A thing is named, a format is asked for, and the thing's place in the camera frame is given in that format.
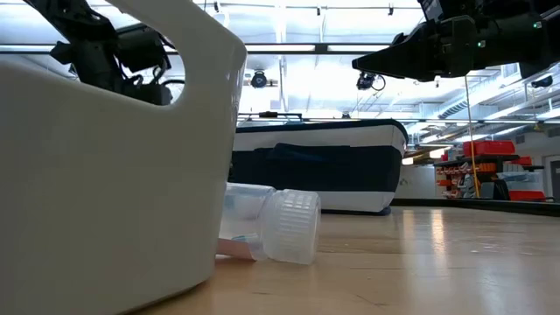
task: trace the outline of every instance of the bottle cap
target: bottle cap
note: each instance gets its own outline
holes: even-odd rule
[[[312,263],[317,252],[320,208],[315,192],[275,192],[263,213],[266,255],[281,262]]]

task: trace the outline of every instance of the black mount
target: black mount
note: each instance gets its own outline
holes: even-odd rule
[[[171,103],[169,88],[159,79],[171,68],[161,35],[144,24],[115,30],[110,21],[91,9],[86,0],[25,0],[62,34],[50,55],[71,64],[80,81],[156,105]],[[126,76],[154,67],[154,80]]]
[[[355,59],[354,69],[434,81],[520,63],[527,78],[560,60],[560,5],[550,0],[418,0],[426,22],[390,47]]]

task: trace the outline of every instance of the fluorescent light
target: fluorescent light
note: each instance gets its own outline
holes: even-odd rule
[[[420,132],[420,130],[422,130],[422,129],[428,127],[428,126],[430,126],[429,123],[419,122],[419,123],[415,123],[412,126],[406,126],[406,130],[409,132],[409,134],[415,134],[415,133]]]
[[[427,119],[427,123],[468,123],[466,119]]]
[[[377,119],[391,118],[391,119],[399,120],[399,119],[411,118],[413,115],[414,113],[410,113],[410,112],[384,112],[384,113],[377,114],[375,118]]]
[[[551,111],[548,111],[544,114],[538,115],[536,118],[549,119],[549,118],[554,118],[554,117],[558,117],[558,116],[560,116],[560,108],[552,109]]]
[[[0,45],[0,52],[49,53],[54,45]]]
[[[485,138],[485,137],[488,137],[488,135],[486,135],[486,134],[485,135],[472,135],[472,140],[473,141],[474,140],[479,140],[479,139],[482,139],[482,138]],[[463,142],[467,142],[467,141],[471,141],[471,136],[462,136],[462,137],[459,137],[459,138],[453,140],[453,142],[456,142],[456,143],[463,143]]]
[[[0,5],[5,4],[22,4],[20,0],[3,0]]]
[[[418,123],[419,119],[397,119],[400,123]]]
[[[360,119],[342,119],[342,118],[309,118],[309,122],[315,123],[330,123],[330,122],[357,122]]]
[[[441,136],[436,136],[436,135],[427,136],[426,138],[422,139],[422,142],[423,143],[430,143],[430,142],[439,140],[439,138],[441,138]]]
[[[289,122],[290,119],[288,119],[288,118],[251,118],[251,121],[253,121],[253,122]]]
[[[486,119],[496,119],[496,118],[500,118],[500,117],[503,117],[503,116],[507,116],[509,114],[512,114],[512,113],[518,111],[521,108],[522,108],[521,106],[512,106],[510,108],[506,108],[504,110],[501,110],[497,113],[493,113],[490,116],[488,116]]]
[[[423,147],[449,147],[449,148],[451,148],[451,146],[449,144],[443,144],[443,143],[420,143],[419,146],[423,146]]]
[[[329,45],[329,52],[379,52],[388,45]]]
[[[519,123],[519,124],[531,124],[536,123],[534,120],[485,120],[484,123]]]
[[[402,159],[402,165],[413,165],[413,164],[414,164],[414,158],[412,157],[407,157]]]
[[[164,46],[164,50],[165,50],[166,53],[176,53],[177,52],[176,49],[173,49],[173,48],[169,47],[168,45]]]
[[[312,52],[315,45],[245,45],[248,52]]]
[[[438,126],[445,127],[447,124],[445,122],[427,122],[428,126]]]
[[[448,150],[448,149],[449,149],[449,147],[430,151],[430,158],[441,158],[441,156],[443,156],[445,154],[445,150]]]
[[[504,136],[504,135],[507,135],[508,133],[512,133],[512,132],[514,132],[514,131],[516,131],[516,130],[519,130],[519,129],[523,128],[523,127],[524,127],[524,126],[519,126],[519,127],[510,128],[510,129],[505,129],[505,130],[502,130],[502,131],[500,131],[500,132],[496,132],[495,135],[496,135],[496,136]]]

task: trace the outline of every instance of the red storage bin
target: red storage bin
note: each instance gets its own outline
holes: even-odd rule
[[[516,165],[531,166],[533,164],[533,159],[531,159],[531,157],[520,157],[519,159],[511,161],[510,163]]]
[[[471,156],[471,142],[463,143],[463,152],[466,157]],[[511,141],[475,141],[474,155],[514,155],[515,146]]]
[[[438,186],[451,186],[452,182],[449,179],[441,179],[437,181]]]
[[[538,191],[509,191],[509,198],[517,201],[546,201],[544,192]]]

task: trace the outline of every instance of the ceiling light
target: ceiling light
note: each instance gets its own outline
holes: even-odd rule
[[[312,52],[315,45],[245,45],[248,52]]]
[[[49,53],[54,45],[0,45],[0,53]]]
[[[510,108],[506,108],[504,110],[501,110],[497,113],[493,113],[490,116],[488,116],[486,119],[496,119],[496,118],[500,118],[500,117],[503,117],[503,116],[507,116],[509,114],[512,114],[512,113],[516,112],[519,109],[521,109],[520,106],[512,106]]]
[[[378,118],[378,119],[392,118],[392,119],[395,119],[395,120],[400,122],[401,118],[406,119],[406,118],[409,118],[413,115],[414,115],[414,113],[411,113],[411,112],[388,112],[387,111],[387,112],[378,114],[378,116],[375,117],[375,118]]]
[[[450,144],[448,143],[420,143],[420,144],[413,144],[413,145],[418,145],[421,147],[451,147]]]
[[[388,45],[329,45],[329,52],[379,52]]]
[[[485,137],[488,137],[488,135],[484,134],[484,135],[472,135],[472,140],[479,140],[479,139],[483,139]],[[471,136],[462,136],[459,137],[455,140],[453,140],[454,143],[463,143],[463,142],[467,142],[467,141],[471,141]]]
[[[445,154],[445,150],[448,150],[448,149],[449,149],[449,147],[430,151],[430,158],[441,158],[441,156],[443,156]]]
[[[439,140],[440,136],[434,135],[434,136],[427,136],[426,138],[422,139],[423,143],[430,143],[432,141],[437,141]]]
[[[438,126],[438,127],[445,127],[447,124],[445,122],[427,122],[428,127],[431,126]]]
[[[428,119],[427,123],[469,123],[467,119]]]
[[[507,135],[508,133],[512,133],[512,132],[514,132],[514,131],[516,131],[516,130],[519,130],[519,129],[523,128],[523,127],[524,127],[524,126],[519,126],[519,127],[510,128],[510,129],[505,129],[505,130],[502,130],[502,131],[500,131],[500,132],[496,132],[495,135],[496,135],[496,136],[504,136],[504,135]]]
[[[519,123],[519,124],[531,124],[536,123],[534,120],[485,120],[484,123]]]
[[[358,122],[360,119],[332,119],[332,118],[309,118],[310,123],[329,123],[329,122]]]
[[[402,159],[402,165],[413,165],[413,164],[414,164],[414,158],[412,157],[407,157]]]
[[[552,109],[551,111],[548,111],[544,114],[538,115],[536,118],[549,119],[549,118],[554,118],[554,117],[557,117],[557,116],[560,116],[560,108]]]

